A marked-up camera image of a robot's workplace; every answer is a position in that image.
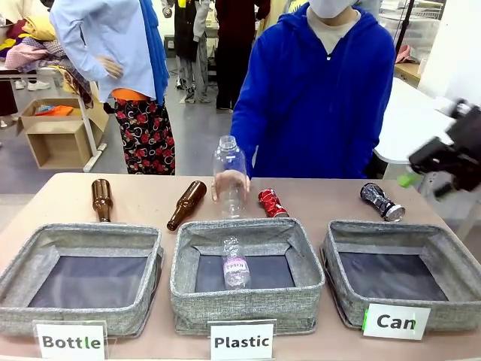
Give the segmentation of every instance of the bottle neck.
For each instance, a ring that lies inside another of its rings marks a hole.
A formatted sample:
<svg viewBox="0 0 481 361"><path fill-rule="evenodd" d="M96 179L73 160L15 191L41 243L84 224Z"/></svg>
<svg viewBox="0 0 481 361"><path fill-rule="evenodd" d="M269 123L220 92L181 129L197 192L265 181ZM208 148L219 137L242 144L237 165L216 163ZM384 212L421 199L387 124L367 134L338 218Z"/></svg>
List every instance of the bottle neck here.
<svg viewBox="0 0 481 361"><path fill-rule="evenodd" d="M177 227L182 223L183 219L187 216L188 208L185 204L177 205L174 214L172 214L171 220L167 223L169 231L175 231Z"/></svg>

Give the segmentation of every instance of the can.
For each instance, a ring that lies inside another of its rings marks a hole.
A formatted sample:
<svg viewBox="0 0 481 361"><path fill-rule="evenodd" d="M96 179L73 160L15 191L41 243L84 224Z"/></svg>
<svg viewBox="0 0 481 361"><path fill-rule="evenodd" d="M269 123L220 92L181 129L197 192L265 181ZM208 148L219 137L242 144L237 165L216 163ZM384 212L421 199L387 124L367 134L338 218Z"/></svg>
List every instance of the can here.
<svg viewBox="0 0 481 361"><path fill-rule="evenodd" d="M272 188L267 188L259 193L259 201L270 218L289 217L287 210L280 204L279 197Z"/></svg>

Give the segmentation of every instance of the blue hoodie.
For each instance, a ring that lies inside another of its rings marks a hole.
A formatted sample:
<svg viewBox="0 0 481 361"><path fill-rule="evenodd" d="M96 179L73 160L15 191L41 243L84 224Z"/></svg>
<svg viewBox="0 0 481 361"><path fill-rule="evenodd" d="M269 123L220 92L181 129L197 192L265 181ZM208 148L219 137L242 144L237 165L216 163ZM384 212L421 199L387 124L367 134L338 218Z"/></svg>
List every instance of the blue hoodie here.
<svg viewBox="0 0 481 361"><path fill-rule="evenodd" d="M250 177L362 178L379 143L392 37L356 8L361 19L329 58L307 24L308 6L281 16L253 47L231 128Z"/></svg>

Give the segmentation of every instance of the black can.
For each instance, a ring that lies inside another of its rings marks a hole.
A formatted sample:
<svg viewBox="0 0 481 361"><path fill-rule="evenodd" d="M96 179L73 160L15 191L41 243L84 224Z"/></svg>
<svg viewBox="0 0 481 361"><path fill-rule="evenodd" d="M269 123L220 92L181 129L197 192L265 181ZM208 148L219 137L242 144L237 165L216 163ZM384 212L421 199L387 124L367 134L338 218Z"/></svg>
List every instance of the black can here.
<svg viewBox="0 0 481 361"><path fill-rule="evenodd" d="M406 209L402 205L396 205L374 183L367 183L361 188L361 199L376 208L381 217L388 222L398 222L406 213Z"/></svg>

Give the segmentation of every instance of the light blue shirt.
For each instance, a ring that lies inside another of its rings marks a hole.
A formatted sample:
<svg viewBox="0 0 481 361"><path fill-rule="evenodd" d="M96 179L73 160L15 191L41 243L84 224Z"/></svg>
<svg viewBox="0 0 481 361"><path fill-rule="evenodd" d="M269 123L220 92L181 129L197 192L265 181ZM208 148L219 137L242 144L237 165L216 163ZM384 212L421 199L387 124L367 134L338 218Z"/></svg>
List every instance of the light blue shirt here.
<svg viewBox="0 0 481 361"><path fill-rule="evenodd" d="M87 80L98 81L101 102L117 88L156 97L139 0L55 0L50 22L75 68ZM120 64L123 76L109 77L96 56Z"/></svg>

